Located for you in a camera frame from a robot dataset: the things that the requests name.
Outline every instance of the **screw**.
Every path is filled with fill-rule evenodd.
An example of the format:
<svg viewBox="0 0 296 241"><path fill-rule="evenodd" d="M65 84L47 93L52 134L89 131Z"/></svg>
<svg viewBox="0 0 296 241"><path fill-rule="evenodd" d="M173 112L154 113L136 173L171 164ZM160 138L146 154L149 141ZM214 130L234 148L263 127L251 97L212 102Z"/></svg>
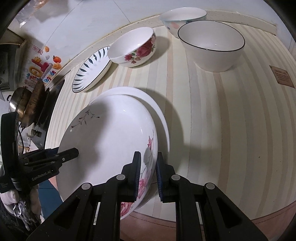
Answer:
<svg viewBox="0 0 296 241"><path fill-rule="evenodd" d="M81 188L82 188L83 190L90 189L90 187L91 187L91 185L90 185L89 183L84 183L84 184L82 184L82 186L81 186Z"/></svg>
<svg viewBox="0 0 296 241"><path fill-rule="evenodd" d="M215 188L215 185L213 183L207 183L206 185L207 189L213 190Z"/></svg>
<svg viewBox="0 0 296 241"><path fill-rule="evenodd" d="M126 177L125 175L123 175L123 174L119 174L119 175L116 176L116 179L117 179L117 180L124 180L125 177Z"/></svg>
<svg viewBox="0 0 296 241"><path fill-rule="evenodd" d="M180 176L179 175L177 175L177 174L175 174L175 175L172 175L172 177L171 177L174 181L178 181L178 180L180 180Z"/></svg>

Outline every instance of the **white bowl with black rim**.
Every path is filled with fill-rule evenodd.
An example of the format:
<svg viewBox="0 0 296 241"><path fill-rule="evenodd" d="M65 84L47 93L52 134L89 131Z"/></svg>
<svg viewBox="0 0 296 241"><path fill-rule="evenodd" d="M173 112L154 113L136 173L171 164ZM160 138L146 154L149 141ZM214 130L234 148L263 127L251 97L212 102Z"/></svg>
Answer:
<svg viewBox="0 0 296 241"><path fill-rule="evenodd" d="M89 90L106 74L112 64L107 56L109 47L99 49L81 65L72 83L74 93Z"/></svg>
<svg viewBox="0 0 296 241"><path fill-rule="evenodd" d="M221 22L201 20L183 25L178 37L194 62L210 72L223 72L241 56L245 39L235 28Z"/></svg>

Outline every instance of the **striped tablecloth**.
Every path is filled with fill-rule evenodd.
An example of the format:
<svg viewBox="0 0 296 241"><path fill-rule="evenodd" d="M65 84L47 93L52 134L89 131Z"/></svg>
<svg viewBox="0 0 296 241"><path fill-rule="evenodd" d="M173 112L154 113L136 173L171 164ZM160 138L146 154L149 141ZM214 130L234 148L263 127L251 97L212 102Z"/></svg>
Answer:
<svg viewBox="0 0 296 241"><path fill-rule="evenodd" d="M215 183L250 219L295 201L296 92L278 84L269 65L287 70L296 84L296 62L276 36L230 25L246 46L223 73L197 67L164 26L155 28L158 46L151 61L135 68L112 64L87 93L72 92L80 66L73 68L56 103L46 148L59 146L73 118L100 93L132 86L163 111L170 133L168 163L178 174L197 184ZM157 195L137 211L175 220L174 204L162 204Z"/></svg>

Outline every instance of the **floral bowl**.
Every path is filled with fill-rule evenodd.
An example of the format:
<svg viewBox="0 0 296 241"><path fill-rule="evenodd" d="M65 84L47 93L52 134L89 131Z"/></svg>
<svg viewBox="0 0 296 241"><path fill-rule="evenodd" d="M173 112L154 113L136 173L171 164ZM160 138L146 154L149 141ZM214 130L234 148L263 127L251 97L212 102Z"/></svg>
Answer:
<svg viewBox="0 0 296 241"><path fill-rule="evenodd" d="M77 158L63 163L56 176L62 200L83 183L98 185L121 173L122 167L141 153L138 196L122 202L120 218L129 215L148 192L158 154L154 121L137 99L127 95L98 96L68 126L59 152L75 147Z"/></svg>
<svg viewBox="0 0 296 241"><path fill-rule="evenodd" d="M178 30L180 27L190 22L206 20L207 12L196 7L180 7L164 12L159 18L168 31L179 38Z"/></svg>
<svg viewBox="0 0 296 241"><path fill-rule="evenodd" d="M109 48L109 59L124 67L134 67L148 61L155 53L156 36L152 28L142 27L120 36Z"/></svg>

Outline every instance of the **white plate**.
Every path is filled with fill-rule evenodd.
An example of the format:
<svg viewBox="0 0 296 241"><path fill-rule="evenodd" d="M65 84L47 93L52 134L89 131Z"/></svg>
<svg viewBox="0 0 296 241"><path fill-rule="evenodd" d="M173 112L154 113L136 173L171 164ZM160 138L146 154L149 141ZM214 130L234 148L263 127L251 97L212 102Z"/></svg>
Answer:
<svg viewBox="0 0 296 241"><path fill-rule="evenodd" d="M89 90L106 74L112 64L107 56L109 47L99 49L81 65L72 83L74 93Z"/></svg>
<svg viewBox="0 0 296 241"><path fill-rule="evenodd" d="M161 109L154 101L154 99L152 99L145 92L133 87L116 87L103 92L96 99L91 101L89 105L91 105L94 101L99 101L100 98L104 98L110 95L128 95L134 97L147 108L150 115L152 116L152 119L156 127L158 138L158 151L161 151L164 158L166 159L168 153L170 152L170 136L168 132L168 125L165 121L165 117Z"/></svg>
<svg viewBox="0 0 296 241"><path fill-rule="evenodd" d="M121 173L122 167L132 162L134 152L140 151L138 198L132 204L122 203L121 218L129 215L146 195L157 160L157 133L147 109L126 95L93 102L71 122L59 152L73 147L79 150L79 156L65 162L57 175L62 200L85 182L97 185Z"/></svg>

